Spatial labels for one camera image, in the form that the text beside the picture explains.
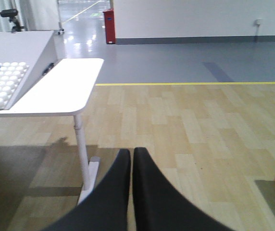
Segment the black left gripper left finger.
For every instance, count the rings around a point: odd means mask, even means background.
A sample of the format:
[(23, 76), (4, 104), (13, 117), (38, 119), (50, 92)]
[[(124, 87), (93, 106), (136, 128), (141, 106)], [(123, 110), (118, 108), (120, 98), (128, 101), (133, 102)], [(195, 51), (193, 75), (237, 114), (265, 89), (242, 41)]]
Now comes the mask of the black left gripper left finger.
[(131, 157), (120, 149), (97, 187), (76, 208), (45, 231), (126, 231)]

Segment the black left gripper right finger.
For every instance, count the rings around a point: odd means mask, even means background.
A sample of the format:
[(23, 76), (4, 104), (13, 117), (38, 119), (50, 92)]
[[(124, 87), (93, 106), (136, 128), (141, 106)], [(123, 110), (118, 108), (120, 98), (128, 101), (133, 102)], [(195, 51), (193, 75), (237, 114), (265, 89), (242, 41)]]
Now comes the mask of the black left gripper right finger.
[(134, 149), (132, 186), (138, 231), (230, 230), (179, 193), (145, 147)]

